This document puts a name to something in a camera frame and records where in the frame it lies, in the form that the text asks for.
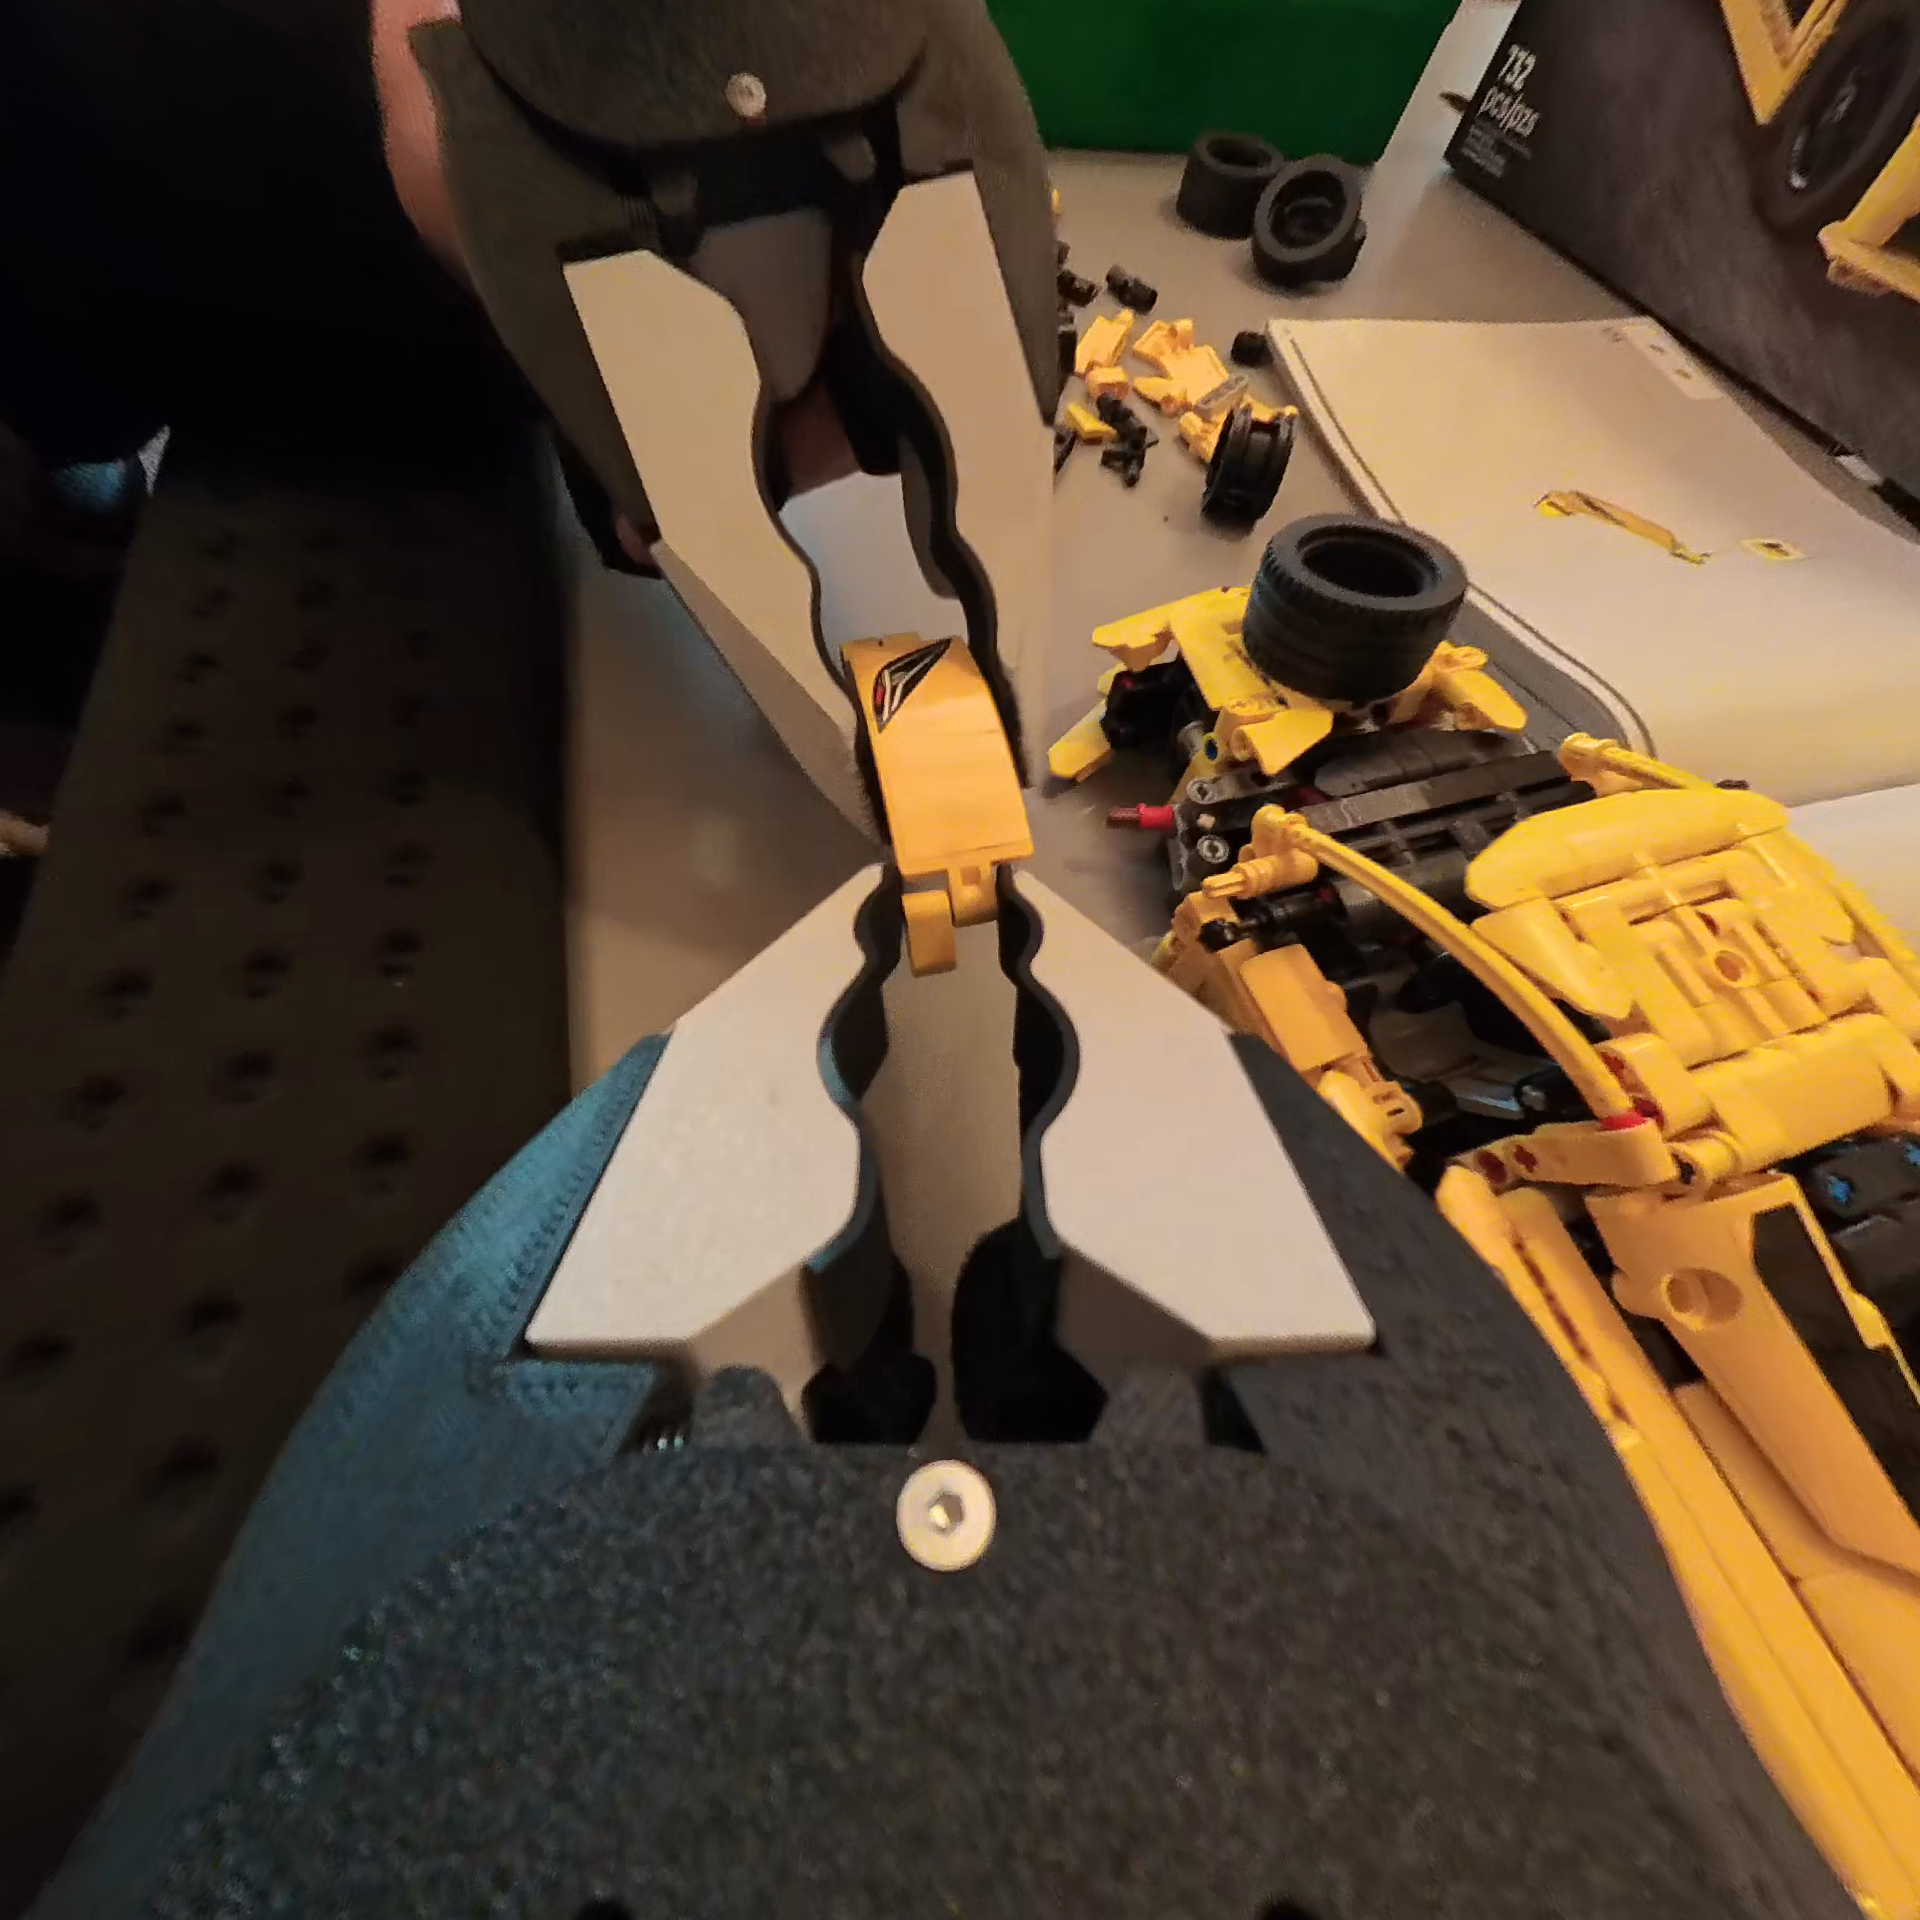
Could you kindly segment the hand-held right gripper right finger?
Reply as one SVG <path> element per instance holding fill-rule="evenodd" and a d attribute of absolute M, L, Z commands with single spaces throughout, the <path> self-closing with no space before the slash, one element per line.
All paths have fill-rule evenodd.
<path fill-rule="evenodd" d="M 1027 876 L 998 881 L 1020 1204 L 953 1292 L 980 1443 L 1076 1443 L 1129 1378 L 1356 1354 L 1379 1324 L 1279 1131 L 1279 1061 Z"/>

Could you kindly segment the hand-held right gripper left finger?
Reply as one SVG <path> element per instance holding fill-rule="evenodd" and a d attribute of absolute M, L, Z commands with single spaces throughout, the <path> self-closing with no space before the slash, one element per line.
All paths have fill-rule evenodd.
<path fill-rule="evenodd" d="M 936 1371 L 865 1116 L 899 956 L 899 873 L 863 867 L 668 1029 L 531 1354 L 648 1363 L 686 1390 L 753 1369 L 825 1443 L 923 1433 Z"/>

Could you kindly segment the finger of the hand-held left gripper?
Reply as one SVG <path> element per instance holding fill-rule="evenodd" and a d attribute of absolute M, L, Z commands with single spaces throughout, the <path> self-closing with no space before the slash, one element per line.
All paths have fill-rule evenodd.
<path fill-rule="evenodd" d="M 821 574 L 781 510 L 863 471 L 829 394 L 834 245 L 574 262 L 565 284 L 648 493 L 651 556 L 786 756 L 872 844 Z"/>
<path fill-rule="evenodd" d="M 1051 406 L 1032 385 L 970 169 L 899 187 L 859 265 L 859 327 L 899 430 L 906 530 L 962 612 L 1021 785 L 1045 714 L 1051 624 Z"/>

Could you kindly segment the yellow toy brick panel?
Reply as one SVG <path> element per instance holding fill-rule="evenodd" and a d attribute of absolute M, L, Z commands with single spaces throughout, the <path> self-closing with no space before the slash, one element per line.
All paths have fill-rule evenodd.
<path fill-rule="evenodd" d="M 1035 851 L 1017 750 L 988 684 L 959 638 L 851 641 L 859 740 L 900 878 L 915 977 L 957 968 L 957 934 L 994 924 L 998 876 Z"/>

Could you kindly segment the yellow toy brick car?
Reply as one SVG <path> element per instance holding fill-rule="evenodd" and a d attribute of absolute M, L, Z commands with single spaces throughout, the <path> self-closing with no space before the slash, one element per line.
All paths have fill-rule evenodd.
<path fill-rule="evenodd" d="M 1916 1916 L 1916 953 L 1749 790 L 1525 750 L 1486 653 L 1344 709 L 1246 587 L 1097 627 L 1054 779 L 1163 748 L 1153 968 L 1273 1048 L 1518 1300 L 1869 1916 Z"/>

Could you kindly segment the person's left forearm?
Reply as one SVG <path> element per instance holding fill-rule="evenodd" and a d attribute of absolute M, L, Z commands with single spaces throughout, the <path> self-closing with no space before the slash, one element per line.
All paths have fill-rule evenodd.
<path fill-rule="evenodd" d="M 381 48 L 439 3 L 2 3 L 2 441 L 129 455 L 262 350 L 432 341 Z"/>

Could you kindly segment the grey desk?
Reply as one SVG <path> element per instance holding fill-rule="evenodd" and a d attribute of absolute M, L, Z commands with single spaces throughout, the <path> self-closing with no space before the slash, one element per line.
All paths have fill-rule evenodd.
<path fill-rule="evenodd" d="M 1180 187 L 1172 161 L 1057 158 L 1054 179 L 1051 211 L 1068 265 L 1095 282 L 1104 282 L 1111 269 L 1142 279 L 1158 295 L 1153 316 L 1191 320 L 1196 337 L 1220 355 L 1232 355 L 1239 334 L 1256 330 L 1271 341 L 1271 320 L 1368 320 L 1344 310 L 1356 270 L 1334 284 L 1279 290 L 1259 282 L 1254 265 L 1239 265 L 1239 255 L 1228 255 L 1228 249 L 1244 250 L 1252 238 L 1211 238 L 1184 229 L 1172 211 Z M 1589 320 L 1549 320 L 1542 303 L 1528 302 L 1522 320 L 1417 322 Z M 1175 785 L 1167 750 L 1118 753 L 1076 785 L 1054 779 L 1048 770 L 1051 746 L 1097 704 L 1107 655 L 1091 644 L 1095 629 L 1211 587 L 1252 587 L 1266 540 L 1294 519 L 1380 519 L 1344 485 L 1306 426 L 1301 398 L 1273 358 L 1273 344 L 1266 361 L 1252 369 L 1252 387 L 1265 403 L 1301 410 L 1283 491 L 1256 527 L 1219 530 L 1202 516 L 1206 466 L 1190 457 L 1167 419 L 1149 419 L 1158 445 L 1149 451 L 1153 478 L 1142 505 L 1123 505 L 1120 493 L 1104 493 L 1091 478 L 1091 455 L 1076 462 L 1076 478 L 1063 493 L 1054 493 L 1051 505 L 1051 558 L 1063 564 L 1063 587 L 1051 587 L 1045 714 L 1027 718 L 1035 790 L 1024 808 L 1035 851 L 1003 867 L 998 878 L 1027 876 L 1061 898 L 1068 898 L 1068 885 L 1091 881 L 1097 903 L 1088 918 L 1149 968 L 1175 909 L 1172 861 L 1158 835 L 1111 826 L 1107 816 L 1123 808 L 1167 802 Z M 1465 602 L 1446 641 L 1486 653 L 1493 680 L 1525 709 L 1525 750 L 1549 750 L 1572 734 L 1587 734 L 1549 739 L 1537 727 L 1536 709 L 1522 703 L 1489 648 L 1476 641 Z M 863 839 L 817 795 L 667 587 L 651 592 L 633 655 L 651 665 L 587 672 L 587 694 L 611 692 L 614 704 L 586 704 L 587 770 L 574 795 L 586 802 L 577 816 L 586 898 L 574 956 L 587 985 L 591 1061 L 606 1057 L 611 1042 L 627 1034 L 611 1017 L 638 1011 L 638 989 L 611 983 L 614 963 L 667 963 L 668 983 L 660 989 L 660 1011 L 680 1020 L 851 873 L 890 859 L 886 829 L 872 844 Z M 957 968 L 936 972 L 957 985 L 933 993 L 936 1017 L 957 1020 L 959 989 L 982 993 L 986 960 L 968 956 L 968 949 L 986 943 L 986 928 L 957 934 Z M 1364 1168 L 1384 1162 L 1273 1048 L 1259 1048 L 1279 1061 L 1283 1091 L 1309 1095 L 1309 1119 L 1329 1116 L 1334 1142 L 1363 1142 L 1368 1148 Z M 1415 1194 L 1415 1178 L 1388 1162 L 1384 1171 L 1391 1198 Z M 1415 1210 L 1417 1226 L 1426 1220 L 1426 1210 L 1439 1215 L 1433 1194 Z"/>

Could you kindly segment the person's left hand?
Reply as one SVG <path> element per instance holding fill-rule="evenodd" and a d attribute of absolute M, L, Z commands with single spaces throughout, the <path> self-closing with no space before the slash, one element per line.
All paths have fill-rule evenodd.
<path fill-rule="evenodd" d="M 412 46 L 421 26 L 459 20 L 459 3 L 370 3 L 373 87 L 395 199 L 427 255 L 470 290 L 445 184 L 442 120 Z"/>

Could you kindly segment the pile of yellow black bricks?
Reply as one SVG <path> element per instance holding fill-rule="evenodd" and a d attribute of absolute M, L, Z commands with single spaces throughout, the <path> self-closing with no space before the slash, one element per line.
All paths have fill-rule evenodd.
<path fill-rule="evenodd" d="M 1097 448 L 1099 463 L 1135 485 L 1167 419 L 1191 462 L 1207 466 L 1220 419 L 1252 403 L 1252 369 L 1266 361 L 1271 341 L 1239 334 L 1232 355 L 1196 337 L 1191 320 L 1155 320 L 1155 287 L 1123 269 L 1095 282 L 1057 259 L 1057 350 L 1063 398 L 1051 428 L 1051 466 L 1063 471 L 1082 448 Z"/>

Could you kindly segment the black toy tyre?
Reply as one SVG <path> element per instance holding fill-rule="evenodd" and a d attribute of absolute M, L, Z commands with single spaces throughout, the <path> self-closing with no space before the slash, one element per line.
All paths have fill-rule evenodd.
<path fill-rule="evenodd" d="M 1364 245 L 1363 169 L 1343 158 L 1283 164 L 1252 225 L 1252 262 L 1279 290 L 1344 282 Z"/>
<path fill-rule="evenodd" d="M 1252 238 L 1256 206 L 1285 167 L 1279 147 L 1246 130 L 1202 130 L 1175 187 L 1175 220 L 1202 234 Z"/>
<path fill-rule="evenodd" d="M 1397 524 L 1306 516 L 1277 530 L 1246 587 L 1240 644 L 1271 684 L 1368 709 L 1415 687 L 1450 638 L 1470 574 Z"/>

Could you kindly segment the small black toy wheel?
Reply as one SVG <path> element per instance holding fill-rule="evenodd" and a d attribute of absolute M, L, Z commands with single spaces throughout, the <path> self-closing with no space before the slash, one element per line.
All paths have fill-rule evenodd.
<path fill-rule="evenodd" d="M 1216 434 L 1202 516 L 1219 530 L 1252 530 L 1277 504 L 1294 457 L 1301 410 L 1265 410 L 1252 403 L 1232 409 Z"/>

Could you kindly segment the green plastic bin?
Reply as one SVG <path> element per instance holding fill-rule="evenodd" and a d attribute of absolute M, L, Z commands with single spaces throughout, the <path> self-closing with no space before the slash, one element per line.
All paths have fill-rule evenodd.
<path fill-rule="evenodd" d="M 988 3 L 1063 155 L 1184 155 L 1207 130 L 1375 164 L 1460 3 Z"/>

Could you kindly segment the open instruction booklet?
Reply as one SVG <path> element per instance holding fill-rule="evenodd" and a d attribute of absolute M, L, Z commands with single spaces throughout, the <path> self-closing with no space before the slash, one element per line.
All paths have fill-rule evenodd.
<path fill-rule="evenodd" d="M 1648 320 L 1271 320 L 1344 485 L 1465 568 L 1549 739 L 1788 808 L 1916 942 L 1916 534 Z"/>

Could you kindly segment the toy car set box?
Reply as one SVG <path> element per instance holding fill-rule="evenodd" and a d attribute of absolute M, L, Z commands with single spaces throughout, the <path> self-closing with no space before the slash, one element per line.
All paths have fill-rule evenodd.
<path fill-rule="evenodd" d="M 1916 3 L 1518 3 L 1446 164 L 1916 499 Z"/>

